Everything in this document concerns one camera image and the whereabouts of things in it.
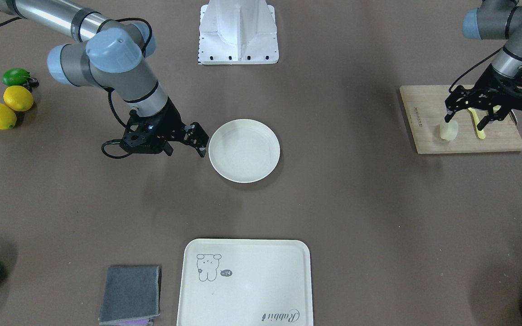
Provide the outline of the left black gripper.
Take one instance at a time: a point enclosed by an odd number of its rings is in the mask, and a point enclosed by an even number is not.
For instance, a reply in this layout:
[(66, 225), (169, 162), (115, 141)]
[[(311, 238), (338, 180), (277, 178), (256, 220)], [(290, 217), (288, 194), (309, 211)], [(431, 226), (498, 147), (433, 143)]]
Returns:
[(500, 109), (522, 111), (522, 68), (518, 78), (511, 78), (499, 74), (489, 65), (474, 85), (458, 84), (449, 90), (444, 103), (447, 110), (445, 123), (452, 120), (455, 111), (467, 108), (486, 110), (478, 125), (479, 130), (484, 130), (487, 124), (502, 120), (498, 113)]

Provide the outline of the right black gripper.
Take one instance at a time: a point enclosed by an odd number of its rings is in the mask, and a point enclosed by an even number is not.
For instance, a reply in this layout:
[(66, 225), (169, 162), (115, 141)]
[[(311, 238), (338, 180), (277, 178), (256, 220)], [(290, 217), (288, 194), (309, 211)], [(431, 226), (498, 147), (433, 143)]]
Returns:
[(169, 142), (180, 142), (194, 148), (201, 158), (207, 153), (209, 136), (198, 122), (186, 125), (170, 98), (162, 110), (150, 117), (141, 117), (130, 110), (120, 148), (128, 154), (159, 154), (172, 156)]

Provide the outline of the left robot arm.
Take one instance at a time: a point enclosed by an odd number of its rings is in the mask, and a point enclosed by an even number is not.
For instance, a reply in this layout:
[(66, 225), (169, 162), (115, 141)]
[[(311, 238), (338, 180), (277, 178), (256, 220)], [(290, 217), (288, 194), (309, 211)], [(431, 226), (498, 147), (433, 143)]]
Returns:
[(484, 0), (464, 17), (463, 35), (470, 39), (505, 39), (490, 55), (491, 63), (473, 87), (452, 83), (445, 99), (444, 121), (450, 122), (460, 110), (485, 111), (478, 130), (496, 120), (505, 120), (513, 111), (522, 111), (522, 6), (516, 0)]

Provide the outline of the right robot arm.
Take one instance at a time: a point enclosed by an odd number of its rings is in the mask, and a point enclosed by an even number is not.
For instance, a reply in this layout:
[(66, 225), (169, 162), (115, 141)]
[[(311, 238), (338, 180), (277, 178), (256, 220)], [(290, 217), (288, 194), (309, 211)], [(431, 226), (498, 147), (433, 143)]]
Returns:
[(194, 148), (205, 157), (209, 137), (197, 122), (185, 124), (162, 83), (146, 62), (155, 49), (150, 24), (137, 17), (113, 20), (68, 0), (0, 0), (0, 12), (12, 20), (31, 20), (74, 39), (47, 57), (58, 82), (94, 86), (116, 93), (129, 105), (123, 136), (101, 146), (119, 146), (133, 154), (171, 156), (171, 142)]

